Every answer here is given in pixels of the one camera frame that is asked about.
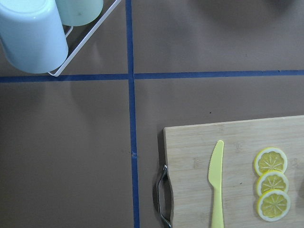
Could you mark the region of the bamboo cutting board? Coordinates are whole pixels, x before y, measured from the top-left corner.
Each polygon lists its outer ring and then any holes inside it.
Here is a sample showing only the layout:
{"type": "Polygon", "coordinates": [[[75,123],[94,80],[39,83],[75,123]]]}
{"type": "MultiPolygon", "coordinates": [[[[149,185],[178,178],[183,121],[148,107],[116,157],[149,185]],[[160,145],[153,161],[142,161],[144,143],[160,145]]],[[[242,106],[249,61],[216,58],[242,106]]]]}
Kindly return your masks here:
{"type": "Polygon", "coordinates": [[[289,116],[166,127],[165,170],[171,187],[171,226],[209,228],[213,189],[208,181],[212,151],[224,142],[222,203],[227,228],[301,228],[304,225],[304,118],[289,116]],[[255,156],[266,147],[287,156],[291,208],[275,222],[256,211],[255,156]]]}

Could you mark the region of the yellow plastic knife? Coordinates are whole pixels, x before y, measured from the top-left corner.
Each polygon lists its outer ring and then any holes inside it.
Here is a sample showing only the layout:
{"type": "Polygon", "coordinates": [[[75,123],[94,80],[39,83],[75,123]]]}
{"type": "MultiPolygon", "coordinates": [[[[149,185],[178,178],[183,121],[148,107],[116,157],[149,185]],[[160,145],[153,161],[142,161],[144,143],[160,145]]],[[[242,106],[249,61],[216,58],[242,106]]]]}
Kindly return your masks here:
{"type": "Polygon", "coordinates": [[[209,162],[208,180],[213,187],[213,206],[211,215],[211,227],[223,228],[222,208],[222,163],[223,163],[224,142],[218,140],[209,162]]]}

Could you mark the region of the lemon slice far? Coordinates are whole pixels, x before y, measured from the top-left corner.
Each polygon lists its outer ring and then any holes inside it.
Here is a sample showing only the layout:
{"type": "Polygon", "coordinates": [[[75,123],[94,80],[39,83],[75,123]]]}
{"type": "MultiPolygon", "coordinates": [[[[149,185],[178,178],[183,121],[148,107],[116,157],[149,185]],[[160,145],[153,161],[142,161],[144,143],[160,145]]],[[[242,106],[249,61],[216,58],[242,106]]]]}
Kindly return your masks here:
{"type": "Polygon", "coordinates": [[[262,176],[267,171],[285,173],[288,160],[286,154],[281,149],[266,147],[255,156],[253,166],[258,176],[262,176]]]}

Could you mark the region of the lemon slice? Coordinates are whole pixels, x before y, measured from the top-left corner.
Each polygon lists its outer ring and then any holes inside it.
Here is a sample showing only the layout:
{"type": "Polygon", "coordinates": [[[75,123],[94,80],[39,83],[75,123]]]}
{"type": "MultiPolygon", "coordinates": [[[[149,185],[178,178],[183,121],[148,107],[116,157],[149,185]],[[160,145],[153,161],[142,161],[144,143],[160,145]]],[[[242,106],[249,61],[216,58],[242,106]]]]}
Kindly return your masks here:
{"type": "Polygon", "coordinates": [[[290,197],[282,190],[266,191],[259,197],[256,205],[259,217],[268,222],[282,219],[290,208],[290,197]]]}
{"type": "Polygon", "coordinates": [[[253,166],[258,176],[262,176],[267,171],[285,173],[288,160],[286,154],[281,149],[266,147],[255,156],[253,166]]]}
{"type": "Polygon", "coordinates": [[[256,183],[256,193],[263,195],[270,190],[281,190],[285,193],[289,191],[289,181],[284,173],[280,171],[267,171],[262,174],[256,183]]]}

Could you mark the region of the mint green cup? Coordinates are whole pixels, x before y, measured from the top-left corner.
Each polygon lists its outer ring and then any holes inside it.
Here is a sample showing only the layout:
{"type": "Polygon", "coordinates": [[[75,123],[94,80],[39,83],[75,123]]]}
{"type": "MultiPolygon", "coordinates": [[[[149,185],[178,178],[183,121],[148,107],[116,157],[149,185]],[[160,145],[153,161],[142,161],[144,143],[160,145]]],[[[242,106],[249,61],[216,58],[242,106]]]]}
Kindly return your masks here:
{"type": "Polygon", "coordinates": [[[101,13],[103,0],[55,0],[60,19],[66,26],[83,26],[101,13]]]}

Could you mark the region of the lemon slice middle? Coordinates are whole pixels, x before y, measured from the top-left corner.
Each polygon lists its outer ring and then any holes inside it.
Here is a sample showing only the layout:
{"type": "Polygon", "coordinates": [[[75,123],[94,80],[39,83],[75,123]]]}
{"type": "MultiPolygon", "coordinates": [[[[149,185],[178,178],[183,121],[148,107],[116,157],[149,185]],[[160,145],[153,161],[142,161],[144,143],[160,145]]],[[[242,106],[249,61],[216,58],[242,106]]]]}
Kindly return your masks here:
{"type": "Polygon", "coordinates": [[[270,190],[281,190],[285,193],[289,191],[289,181],[284,173],[280,171],[267,171],[262,174],[256,183],[256,193],[263,195],[270,190]]]}

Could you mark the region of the light blue cup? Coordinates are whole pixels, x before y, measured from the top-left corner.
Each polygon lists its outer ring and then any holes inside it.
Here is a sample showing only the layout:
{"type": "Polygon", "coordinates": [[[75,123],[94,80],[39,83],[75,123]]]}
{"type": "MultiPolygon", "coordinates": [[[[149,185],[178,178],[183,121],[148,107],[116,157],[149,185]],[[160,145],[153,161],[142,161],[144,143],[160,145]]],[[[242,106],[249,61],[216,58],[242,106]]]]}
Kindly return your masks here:
{"type": "Polygon", "coordinates": [[[68,55],[66,36],[53,0],[2,0],[0,41],[7,60],[27,73],[53,71],[68,55]]]}

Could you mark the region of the lemon slice near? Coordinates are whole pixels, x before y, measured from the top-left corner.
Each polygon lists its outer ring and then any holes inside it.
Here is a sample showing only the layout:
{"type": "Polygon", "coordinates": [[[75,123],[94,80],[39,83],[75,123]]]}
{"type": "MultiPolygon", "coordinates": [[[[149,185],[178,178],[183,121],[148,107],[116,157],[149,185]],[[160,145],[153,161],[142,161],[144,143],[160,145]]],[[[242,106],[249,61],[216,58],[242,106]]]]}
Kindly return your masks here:
{"type": "Polygon", "coordinates": [[[256,205],[259,217],[268,222],[282,219],[290,208],[290,197],[282,190],[266,191],[259,197],[256,205]]]}

